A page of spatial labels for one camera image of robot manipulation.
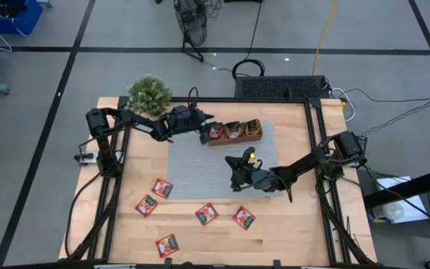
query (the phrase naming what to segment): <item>yellow cable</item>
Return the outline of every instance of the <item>yellow cable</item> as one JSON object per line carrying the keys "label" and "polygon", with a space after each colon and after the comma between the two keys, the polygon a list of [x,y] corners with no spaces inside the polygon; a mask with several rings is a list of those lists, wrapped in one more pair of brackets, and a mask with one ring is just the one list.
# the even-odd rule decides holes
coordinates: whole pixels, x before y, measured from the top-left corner
{"label": "yellow cable", "polygon": [[314,62],[313,62],[313,71],[311,71],[311,76],[314,75],[314,72],[317,70],[317,63],[318,63],[318,53],[320,52],[321,42],[323,41],[323,38],[325,38],[326,30],[329,27],[329,24],[331,23],[331,18],[333,17],[334,10],[336,9],[337,0],[333,0],[333,4],[331,5],[331,10],[329,11],[328,19],[326,20],[325,27],[322,30],[320,41],[318,42],[317,46],[317,53],[314,55]]}

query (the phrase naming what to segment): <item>gray floor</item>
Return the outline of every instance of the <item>gray floor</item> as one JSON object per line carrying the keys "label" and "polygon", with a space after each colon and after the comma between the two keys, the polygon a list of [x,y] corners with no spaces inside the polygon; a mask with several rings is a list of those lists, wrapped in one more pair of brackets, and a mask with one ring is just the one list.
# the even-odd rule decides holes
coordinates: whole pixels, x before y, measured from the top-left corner
{"label": "gray floor", "polygon": [[[30,37],[8,37],[15,46],[72,46],[89,0],[52,0]],[[325,0],[265,0],[256,48],[313,49],[330,8]],[[430,30],[430,1],[417,0]],[[224,4],[208,21],[204,47],[249,46],[258,6]],[[181,44],[172,1],[96,0],[84,47],[170,48]],[[322,45],[325,49],[429,49],[407,0],[340,0]],[[68,52],[0,53],[0,242],[28,171]],[[208,62],[231,68],[245,54],[206,54]],[[266,75],[309,75],[313,55],[253,54]],[[252,67],[240,72],[256,75]],[[197,86],[201,96],[233,96],[229,72],[212,70],[181,53],[80,52],[75,59],[56,120],[43,153],[6,265],[52,262],[58,257],[66,218],[78,178],[72,160],[87,138],[85,113],[100,96],[126,94],[144,73],[163,78],[184,96]],[[379,99],[430,96],[430,55],[320,55],[318,74],[344,90],[360,88]],[[370,102],[349,94],[356,117],[349,129],[360,133],[422,103]],[[430,108],[370,135],[367,157],[375,170],[418,176],[430,171]],[[378,259],[385,265],[422,268],[430,259],[425,238],[372,226]]]}

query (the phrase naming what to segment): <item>green plant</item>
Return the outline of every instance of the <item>green plant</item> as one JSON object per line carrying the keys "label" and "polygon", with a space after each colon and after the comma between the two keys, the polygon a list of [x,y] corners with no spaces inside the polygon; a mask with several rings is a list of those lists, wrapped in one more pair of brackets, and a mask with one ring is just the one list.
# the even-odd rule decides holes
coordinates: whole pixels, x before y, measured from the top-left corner
{"label": "green plant", "polygon": [[156,117],[170,104],[172,90],[160,78],[144,75],[127,88],[130,109]]}

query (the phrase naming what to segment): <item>wooden tabletop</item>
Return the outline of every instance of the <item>wooden tabletop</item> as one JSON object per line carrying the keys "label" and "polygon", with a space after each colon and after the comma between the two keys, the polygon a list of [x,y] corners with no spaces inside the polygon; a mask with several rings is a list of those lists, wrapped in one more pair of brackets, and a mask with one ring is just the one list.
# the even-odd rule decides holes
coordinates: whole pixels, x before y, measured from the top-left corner
{"label": "wooden tabletop", "polygon": [[[103,97],[98,107],[116,108],[117,102],[118,98]],[[292,164],[311,150],[305,109],[301,104],[200,102],[199,108],[221,122],[272,120],[279,165]],[[339,100],[322,100],[322,112],[328,135],[346,130]],[[315,110],[312,114],[319,142]],[[87,146],[87,150],[94,149],[97,149],[96,143]],[[145,133],[131,131],[109,262],[163,263],[155,242],[174,234],[180,250],[170,257],[176,264],[272,265],[274,259],[279,259],[282,265],[329,265],[320,202],[314,189],[314,171],[301,176],[293,185],[293,204],[285,192],[280,197],[242,200],[169,201],[154,195],[159,206],[148,217],[143,217],[134,207],[146,194],[152,194],[158,177],[166,179],[168,149],[168,143],[156,142]],[[346,178],[358,181],[354,169],[344,170]],[[77,190],[97,173],[94,164],[82,167]],[[69,236],[71,251],[93,225],[101,182],[102,178],[92,183],[75,204]],[[353,237],[355,235],[367,256],[376,261],[361,190],[342,180],[337,182],[337,188],[345,224],[349,216]],[[219,217],[202,226],[195,211],[207,202],[214,205]],[[241,205],[256,216],[247,231],[231,219]],[[102,228],[100,238],[104,236],[105,228]],[[336,232],[333,232],[333,240],[337,242],[337,260],[342,261]],[[96,257],[102,253],[102,242],[99,240]]]}

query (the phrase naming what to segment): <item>small red packet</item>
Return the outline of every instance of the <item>small red packet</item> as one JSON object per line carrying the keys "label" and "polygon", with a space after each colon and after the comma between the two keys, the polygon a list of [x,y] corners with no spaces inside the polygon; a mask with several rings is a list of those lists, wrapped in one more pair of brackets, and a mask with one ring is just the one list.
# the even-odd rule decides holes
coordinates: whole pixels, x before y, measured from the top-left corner
{"label": "small red packet", "polygon": [[250,226],[255,221],[255,216],[246,210],[244,207],[240,207],[238,212],[233,216],[233,219],[240,224],[244,229],[250,228]]}
{"label": "small red packet", "polygon": [[173,234],[156,241],[155,245],[161,258],[178,251],[178,244]]}
{"label": "small red packet", "polygon": [[163,197],[167,199],[167,197],[170,195],[170,192],[173,189],[173,184],[170,184],[168,182],[165,182],[162,179],[157,179],[155,182],[155,185],[152,189],[152,192],[154,194],[157,194],[160,197]]}
{"label": "small red packet", "polygon": [[137,204],[135,210],[139,211],[144,217],[147,217],[149,216],[150,212],[152,212],[152,210],[157,207],[157,205],[157,201],[147,194],[142,199],[142,201]]}
{"label": "small red packet", "polygon": [[218,217],[218,213],[215,211],[214,206],[211,203],[204,205],[201,209],[195,212],[195,216],[198,217],[203,226]]}

